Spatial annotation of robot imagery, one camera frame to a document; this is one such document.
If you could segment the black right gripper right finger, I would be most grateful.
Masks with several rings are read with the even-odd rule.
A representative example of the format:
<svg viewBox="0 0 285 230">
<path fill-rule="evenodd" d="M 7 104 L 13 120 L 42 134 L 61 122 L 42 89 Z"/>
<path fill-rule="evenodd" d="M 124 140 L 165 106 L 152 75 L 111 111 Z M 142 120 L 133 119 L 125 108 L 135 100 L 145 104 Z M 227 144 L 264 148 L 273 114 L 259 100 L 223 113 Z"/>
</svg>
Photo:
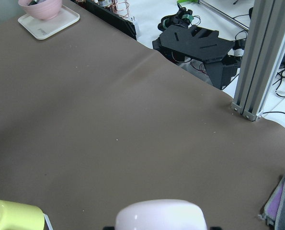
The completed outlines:
<svg viewBox="0 0 285 230">
<path fill-rule="evenodd" d="M 219 226 L 212 226 L 210 227 L 210 230 L 222 230 L 222 228 Z"/>
</svg>

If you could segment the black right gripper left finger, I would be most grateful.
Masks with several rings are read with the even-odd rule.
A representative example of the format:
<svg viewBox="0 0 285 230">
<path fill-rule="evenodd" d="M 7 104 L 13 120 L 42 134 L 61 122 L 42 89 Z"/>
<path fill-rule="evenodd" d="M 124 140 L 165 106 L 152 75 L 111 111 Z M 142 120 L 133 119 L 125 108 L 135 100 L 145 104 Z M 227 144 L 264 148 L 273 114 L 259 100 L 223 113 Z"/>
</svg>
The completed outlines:
<svg viewBox="0 0 285 230">
<path fill-rule="evenodd" d="M 105 226 L 103 227 L 103 230 L 115 230 L 114 226 Z"/>
</svg>

